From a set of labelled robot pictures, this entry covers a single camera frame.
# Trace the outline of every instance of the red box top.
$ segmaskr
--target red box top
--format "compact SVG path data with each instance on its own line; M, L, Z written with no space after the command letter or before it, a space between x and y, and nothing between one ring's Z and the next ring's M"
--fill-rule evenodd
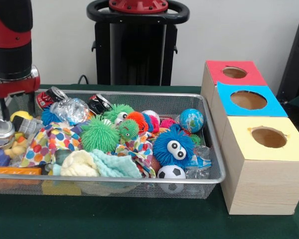
M214 85L266 86L267 83L252 61L206 61Z

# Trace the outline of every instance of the polka dot cloth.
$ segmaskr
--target polka dot cloth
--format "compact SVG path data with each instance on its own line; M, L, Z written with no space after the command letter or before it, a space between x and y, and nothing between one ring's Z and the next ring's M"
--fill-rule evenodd
M153 157L153 145L151 143L153 139L154 135L152 133L141 133L129 142L122 140L120 144L116 146L115 152L109 154L117 156L130 155L143 177L155 178L155 170L150 165Z
M82 149L79 135L70 129L52 122L42 128L27 149L20 167L32 167L46 163L54 163L54 153L59 149L71 151Z

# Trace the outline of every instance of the table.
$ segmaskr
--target table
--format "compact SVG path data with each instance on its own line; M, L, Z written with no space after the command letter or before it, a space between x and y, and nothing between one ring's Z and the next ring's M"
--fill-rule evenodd
M200 93L200 87L56 87ZM292 216L231 216L219 185L206 200L0 195L0 238L299 239L299 205Z

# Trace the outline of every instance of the metal basket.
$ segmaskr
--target metal basket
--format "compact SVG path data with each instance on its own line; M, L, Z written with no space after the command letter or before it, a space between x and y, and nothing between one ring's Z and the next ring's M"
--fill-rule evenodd
M152 179L152 178L106 178L65 177L0 174L0 194L28 195L82 195L150 198L200 198L206 199L215 185L225 178L223 159L217 142L214 125L206 100L195 94L129 93L64 91L68 97L87 101L96 93L102 94L111 103L128 104L136 111L153 110L159 115L175 118L188 108L198 109L207 123L202 137L211 147L212 167L208 179ZM10 113L27 110L28 96L9 98Z

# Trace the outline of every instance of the white wall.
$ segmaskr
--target white wall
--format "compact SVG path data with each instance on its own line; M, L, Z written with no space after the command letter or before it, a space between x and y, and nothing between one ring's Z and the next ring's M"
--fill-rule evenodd
M32 0L33 63L43 84L96 83L92 0ZM172 85L200 86L205 60L253 60L276 93L299 23L299 0L183 0Z

